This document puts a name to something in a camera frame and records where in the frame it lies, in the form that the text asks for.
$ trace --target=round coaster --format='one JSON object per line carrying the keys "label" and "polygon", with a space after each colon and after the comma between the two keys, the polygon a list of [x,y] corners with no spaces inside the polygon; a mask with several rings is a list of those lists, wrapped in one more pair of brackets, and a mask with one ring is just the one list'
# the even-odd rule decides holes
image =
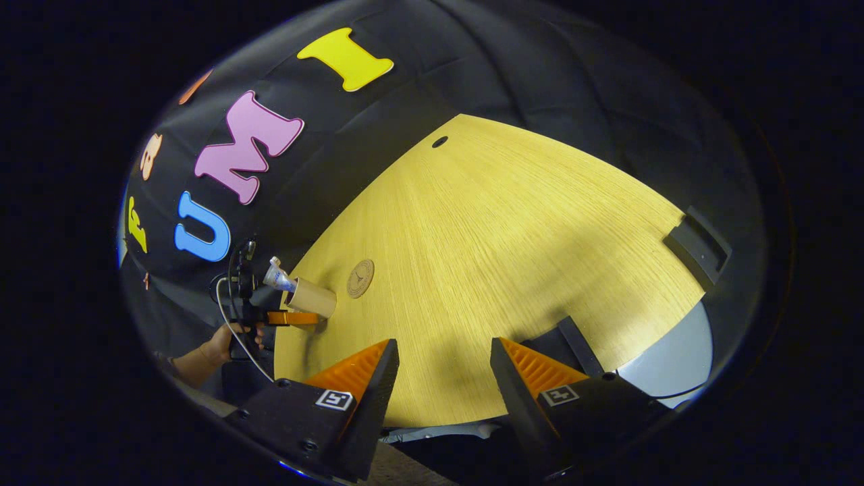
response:
{"label": "round coaster", "polygon": [[375,264],[372,260],[363,260],[351,270],[351,276],[348,277],[348,296],[357,298],[366,292],[369,284],[372,283],[372,275],[375,274]]}

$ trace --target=wooden table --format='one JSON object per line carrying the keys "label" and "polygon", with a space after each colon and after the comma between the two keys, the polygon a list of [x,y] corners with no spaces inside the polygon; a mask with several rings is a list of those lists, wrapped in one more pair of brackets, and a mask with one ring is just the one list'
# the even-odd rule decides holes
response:
{"label": "wooden table", "polygon": [[[396,338],[385,425],[504,415],[493,337],[519,342],[570,315],[613,369],[693,308],[702,288],[662,242],[682,218],[580,150],[459,115],[378,176],[292,271],[334,291],[337,305],[322,332],[277,331],[276,377],[305,380]],[[363,259],[375,264],[372,284],[350,298]]]}

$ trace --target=person's arm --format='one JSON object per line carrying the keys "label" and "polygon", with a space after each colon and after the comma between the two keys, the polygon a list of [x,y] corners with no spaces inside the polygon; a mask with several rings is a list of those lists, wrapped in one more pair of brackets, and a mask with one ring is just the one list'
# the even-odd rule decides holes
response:
{"label": "person's arm", "polygon": [[[262,323],[258,324],[258,336],[255,338],[255,342],[261,349],[264,348],[261,344],[261,338],[264,336],[263,326]],[[249,328],[241,330],[237,323],[232,323],[232,328],[238,334],[250,331]],[[228,324],[222,324],[216,329],[210,341],[201,344],[198,348],[179,358],[170,359],[177,370],[177,378],[192,388],[200,387],[217,368],[231,360],[231,355],[228,352],[231,338],[232,334],[228,329]]]}

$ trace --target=blue letter u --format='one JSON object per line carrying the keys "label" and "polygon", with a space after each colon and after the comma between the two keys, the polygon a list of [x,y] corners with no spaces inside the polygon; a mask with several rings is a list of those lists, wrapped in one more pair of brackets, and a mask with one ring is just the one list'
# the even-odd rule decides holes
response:
{"label": "blue letter u", "polygon": [[231,246],[231,230],[228,229],[228,224],[218,214],[192,201],[189,191],[180,196],[177,213],[181,218],[192,216],[208,225],[215,234],[213,241],[207,243],[187,233],[183,224],[179,223],[174,228],[174,244],[178,250],[186,250],[208,261],[219,261],[228,254]]}

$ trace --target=person's hand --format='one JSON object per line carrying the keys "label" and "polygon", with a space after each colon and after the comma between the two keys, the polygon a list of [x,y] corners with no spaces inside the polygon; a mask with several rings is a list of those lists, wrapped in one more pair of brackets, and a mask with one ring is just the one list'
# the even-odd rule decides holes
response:
{"label": "person's hand", "polygon": [[[238,335],[245,332],[250,332],[251,329],[248,327],[240,328],[240,324],[231,323],[232,329]],[[257,343],[259,349],[264,349],[264,345],[261,343],[261,339],[264,337],[264,323],[256,324],[257,337],[255,338],[255,343]],[[231,344],[232,334],[228,329],[228,324],[222,324],[216,329],[216,332],[213,334],[213,337],[210,338],[210,341],[205,342],[201,345],[201,351],[204,353],[204,356],[213,364],[221,365],[223,363],[227,363],[231,360],[231,353],[228,351],[228,346]]]}

